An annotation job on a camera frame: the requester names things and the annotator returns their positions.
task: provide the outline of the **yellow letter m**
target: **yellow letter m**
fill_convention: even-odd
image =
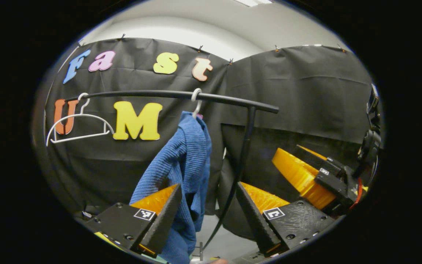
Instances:
[[[117,110],[117,129],[114,139],[127,140],[128,134],[125,132],[125,128],[128,129],[133,139],[138,137],[141,128],[142,133],[139,138],[142,140],[158,140],[160,138],[157,133],[157,122],[162,105],[148,103],[139,115],[136,115],[130,102],[116,102],[114,108]]]

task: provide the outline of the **white plastic hanger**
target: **white plastic hanger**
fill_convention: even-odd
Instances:
[[[81,93],[79,95],[79,97],[77,98],[77,100],[81,100],[81,97],[83,97],[84,95],[88,95],[86,92]],[[65,119],[68,119],[69,117],[94,117],[97,119],[100,119],[104,122],[104,132],[103,133],[99,133],[99,134],[92,134],[92,135],[86,135],[86,136],[79,136],[79,137],[72,137],[70,139],[64,139],[64,140],[57,140],[56,139],[56,132],[54,133],[54,137],[55,140],[50,139],[50,141],[53,144],[57,144],[60,142],[67,142],[70,140],[78,140],[78,139],[84,139],[84,138],[90,138],[90,137],[95,137],[95,136],[101,136],[101,135],[107,135],[109,132],[112,132],[112,134],[114,134],[114,129],[112,128],[112,126],[103,118],[97,117],[96,115],[89,115],[89,114],[84,114],[84,107],[86,107],[89,104],[90,99],[87,99],[87,102],[81,107],[81,113],[80,114],[75,114],[75,115],[68,115],[66,117],[60,118],[60,120],[58,120],[55,124],[53,124],[52,128],[50,129],[50,132],[48,132],[48,136],[47,136],[47,147],[48,147],[48,139],[50,138],[50,134],[52,133],[53,129],[55,128],[56,124],[58,124],[59,122],[62,122]]]
[[[196,96],[198,95],[198,93],[201,92],[200,88],[196,88],[193,91],[193,94],[191,95],[191,101],[194,102],[196,100]],[[196,119],[196,114],[198,114],[198,112],[200,111],[201,108],[201,100],[198,100],[198,104],[196,105],[196,109],[193,112],[193,118]]]

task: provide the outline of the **black rod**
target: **black rod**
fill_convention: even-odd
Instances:
[[[167,91],[167,90],[136,90],[136,91],[114,91],[114,92],[99,92],[91,95],[84,95],[83,99],[89,99],[92,97],[116,97],[116,96],[147,96],[147,97],[169,97],[169,98],[181,98],[191,99],[193,92],[182,92],[182,91]],[[212,93],[200,92],[196,96],[197,100],[206,100],[210,102],[225,103],[230,105],[238,105],[243,107],[255,107],[257,110],[262,110],[271,113],[277,113],[280,108],[277,106],[255,102],[251,100],[245,100],[236,97],[214,95]],[[77,97],[66,99],[65,101],[77,100]]]
[[[222,225],[222,222],[224,221],[224,217],[226,216],[227,211],[229,210],[231,206],[232,199],[234,198],[234,195],[236,194],[237,184],[241,181],[243,176],[243,171],[245,169],[245,163],[247,162],[248,158],[248,152],[250,150],[250,142],[251,142],[251,136],[253,131],[253,123],[255,121],[255,107],[248,107],[247,109],[247,125],[245,127],[245,135],[242,143],[241,153],[240,153],[240,160],[237,167],[237,174],[234,177],[234,181],[232,183],[231,191],[229,192],[229,197],[227,198],[226,204],[224,205],[224,208],[221,212],[221,217],[219,218],[218,224],[216,224],[216,227],[214,228],[214,231],[211,234],[211,237],[209,237],[208,242],[203,247],[203,250],[206,249],[208,244],[213,239],[214,235],[218,232],[219,228]]]

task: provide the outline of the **blue sweater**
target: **blue sweater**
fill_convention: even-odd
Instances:
[[[136,186],[129,204],[169,186],[181,183],[182,200],[159,254],[171,264],[187,264],[201,230],[210,175],[211,138],[203,120],[182,112],[174,136],[152,160]]]

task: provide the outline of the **ceiling light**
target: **ceiling light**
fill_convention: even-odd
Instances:
[[[260,4],[270,4],[271,1],[269,0],[234,0],[237,1],[241,4],[244,4],[248,7],[254,7],[256,5],[260,5]]]

